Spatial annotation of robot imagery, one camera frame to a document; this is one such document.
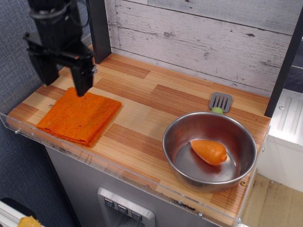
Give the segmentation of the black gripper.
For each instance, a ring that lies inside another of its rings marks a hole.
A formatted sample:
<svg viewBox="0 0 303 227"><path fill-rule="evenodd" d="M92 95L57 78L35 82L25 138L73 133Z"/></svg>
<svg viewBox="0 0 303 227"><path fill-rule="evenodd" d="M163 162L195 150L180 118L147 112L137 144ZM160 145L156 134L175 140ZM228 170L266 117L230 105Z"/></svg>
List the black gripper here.
<svg viewBox="0 0 303 227"><path fill-rule="evenodd" d="M45 85L55 82L57 65L70 68L78 96L93 86L93 52L81 41L79 14L31 14L36 33L24 34L29 58Z"/></svg>

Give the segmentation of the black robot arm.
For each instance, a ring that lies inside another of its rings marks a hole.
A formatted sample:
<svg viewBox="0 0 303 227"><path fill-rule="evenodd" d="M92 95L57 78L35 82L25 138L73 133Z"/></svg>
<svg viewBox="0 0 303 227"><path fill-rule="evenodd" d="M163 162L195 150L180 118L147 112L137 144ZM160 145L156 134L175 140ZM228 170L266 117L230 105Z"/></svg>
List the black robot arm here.
<svg viewBox="0 0 303 227"><path fill-rule="evenodd" d="M82 42L78 4L75 0L30 0L29 14L37 32L25 33L28 56L45 85L58 77L57 65L70 68L78 96L93 86L94 53Z"/></svg>

